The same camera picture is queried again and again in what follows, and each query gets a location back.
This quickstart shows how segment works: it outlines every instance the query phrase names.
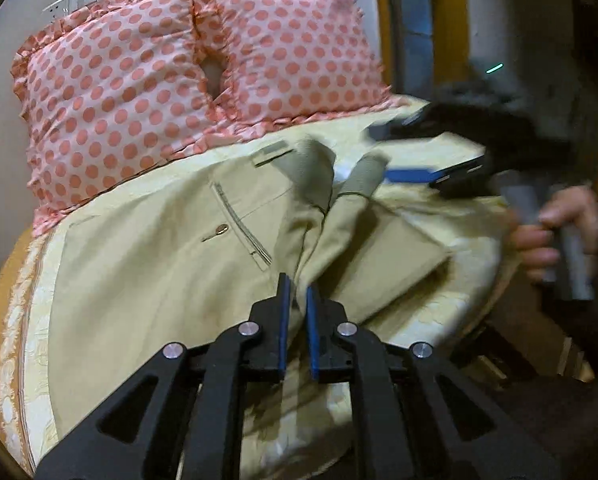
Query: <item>pink pillowcase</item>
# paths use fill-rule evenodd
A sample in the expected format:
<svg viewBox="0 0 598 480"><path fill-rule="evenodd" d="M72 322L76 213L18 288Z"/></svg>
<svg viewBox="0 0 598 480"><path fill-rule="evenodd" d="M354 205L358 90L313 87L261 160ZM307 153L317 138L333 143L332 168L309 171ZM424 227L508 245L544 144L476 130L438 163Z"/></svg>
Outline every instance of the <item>pink pillowcase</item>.
<svg viewBox="0 0 598 480"><path fill-rule="evenodd" d="M29 37L11 72L34 235L171 160L404 104L381 82L361 15L354 0L103 0ZM207 56L227 59L215 101Z"/></svg>
<svg viewBox="0 0 598 480"><path fill-rule="evenodd" d="M361 19L355 0L209 0L198 22L215 23L225 37L218 103L228 129L252 138L398 104L381 81ZM213 37L213 48L220 40Z"/></svg>
<svg viewBox="0 0 598 480"><path fill-rule="evenodd" d="M39 198L34 233L132 176L210 145L221 111L196 60L191 0L104 0L28 38L13 63Z"/></svg>

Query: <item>human hand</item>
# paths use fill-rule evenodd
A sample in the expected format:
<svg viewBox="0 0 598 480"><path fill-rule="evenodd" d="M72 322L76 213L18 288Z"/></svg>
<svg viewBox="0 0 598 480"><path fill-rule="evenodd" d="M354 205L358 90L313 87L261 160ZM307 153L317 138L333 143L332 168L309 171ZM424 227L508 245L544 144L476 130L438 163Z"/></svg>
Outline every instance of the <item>human hand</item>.
<svg viewBox="0 0 598 480"><path fill-rule="evenodd" d="M598 251L598 202L589 187L569 187L554 194L541 209L540 225L519 225L512 220L512 246L519 251L532 282L541 282L546 269L560 258L552 248L554 228L573 223L581 234L586 254Z"/></svg>

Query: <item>gray handle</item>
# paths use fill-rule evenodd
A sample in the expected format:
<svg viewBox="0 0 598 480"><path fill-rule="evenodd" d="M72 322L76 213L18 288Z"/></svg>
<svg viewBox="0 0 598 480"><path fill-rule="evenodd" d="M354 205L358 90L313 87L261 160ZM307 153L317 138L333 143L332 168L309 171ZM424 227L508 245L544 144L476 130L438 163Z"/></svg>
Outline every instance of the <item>gray handle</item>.
<svg viewBox="0 0 598 480"><path fill-rule="evenodd" d="M548 193L541 184L515 170L498 173L492 178L496 192L506 199L521 222L528 225L540 223L539 211L543 202L540 197ZM589 282L586 255L578 229L573 224L555 229L554 248L561 258L554 268L547 269L544 283L555 286L560 300L593 300L594 290Z"/></svg>

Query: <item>metal screw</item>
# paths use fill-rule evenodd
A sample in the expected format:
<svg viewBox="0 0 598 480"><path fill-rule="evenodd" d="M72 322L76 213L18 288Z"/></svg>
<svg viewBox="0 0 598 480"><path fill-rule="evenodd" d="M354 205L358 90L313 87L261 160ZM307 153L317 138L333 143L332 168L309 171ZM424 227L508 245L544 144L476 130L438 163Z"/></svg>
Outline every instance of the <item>metal screw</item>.
<svg viewBox="0 0 598 480"><path fill-rule="evenodd" d="M419 359L425 359L432 355L432 345L428 343L415 343L412 346L412 353Z"/></svg>
<svg viewBox="0 0 598 480"><path fill-rule="evenodd" d="M259 325L254 321L246 321L239 325L241 335L255 335L259 331Z"/></svg>
<svg viewBox="0 0 598 480"><path fill-rule="evenodd" d="M345 323L340 323L337 327L337 332L340 335L350 336L357 333L357 326L354 323L350 323L346 321Z"/></svg>
<svg viewBox="0 0 598 480"><path fill-rule="evenodd" d="M168 343L163 347L162 352L166 359L176 359L183 354L183 345L180 343Z"/></svg>

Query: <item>bed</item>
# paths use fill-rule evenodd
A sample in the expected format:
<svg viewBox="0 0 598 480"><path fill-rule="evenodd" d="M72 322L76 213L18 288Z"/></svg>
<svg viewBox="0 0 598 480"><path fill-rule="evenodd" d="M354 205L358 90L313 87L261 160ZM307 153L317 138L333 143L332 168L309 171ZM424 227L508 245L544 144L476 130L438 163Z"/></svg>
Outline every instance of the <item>bed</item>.
<svg viewBox="0 0 598 480"><path fill-rule="evenodd" d="M292 142L306 134L318 138L337 155L337 173L346 173L372 147L365 128L375 121L411 114L424 102L320 123L294 126L246 144L217 148L179 160L135 178L100 195L72 213L51 232L32 238L22 234L0 274L0 439L16 461L28 472L58 440L48 389L48 335L53 307L54 284L66 232L73 222L105 215L120 204L139 196L158 193L186 174L205 166L253 153L279 139ZM398 166L447 167L473 158L480 147L445 134L435 140L386 143L382 147ZM448 272L426 280L409 293L409 308L399 322L391 343L409 346L416 340L451 347L490 310L510 279L516 261L502 248L503 233L496 199L443 202L421 186L383 184L377 199L399 208L409 222L424 230L452 251ZM373 326L382 321L376 319ZM317 442L307 446L280 446L292 439L293 421L276 447L260 442L245 444L253 460L260 462L266 478L303 478L319 472L348 449L349 438L342 428L349 424L349 400L333 397L329 410L336 421L331 428L332 444L326 453L316 452ZM293 466L297 456L311 456L309 465Z"/></svg>

